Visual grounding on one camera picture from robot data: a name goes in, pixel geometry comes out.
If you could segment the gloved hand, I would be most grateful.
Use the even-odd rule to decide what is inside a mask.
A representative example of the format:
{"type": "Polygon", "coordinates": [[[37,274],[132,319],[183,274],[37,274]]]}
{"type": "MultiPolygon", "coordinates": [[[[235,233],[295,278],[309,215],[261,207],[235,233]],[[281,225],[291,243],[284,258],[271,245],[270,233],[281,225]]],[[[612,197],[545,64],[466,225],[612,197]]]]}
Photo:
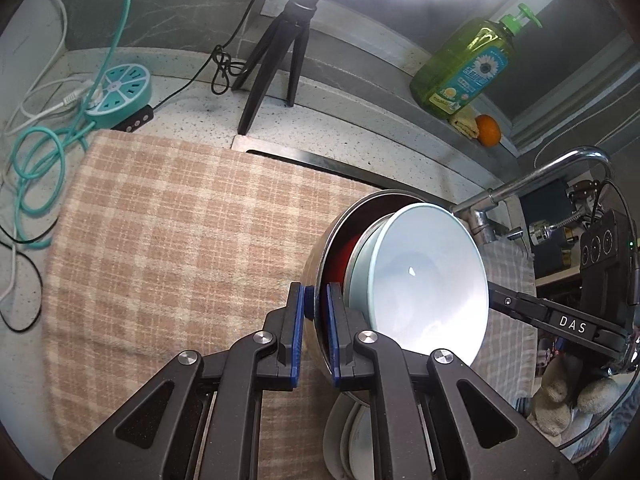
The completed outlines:
{"type": "Polygon", "coordinates": [[[581,374],[580,359],[567,354],[555,356],[533,396],[527,420],[554,445],[588,429],[593,419],[608,410],[620,395],[613,379],[597,378],[581,386],[581,374]]]}

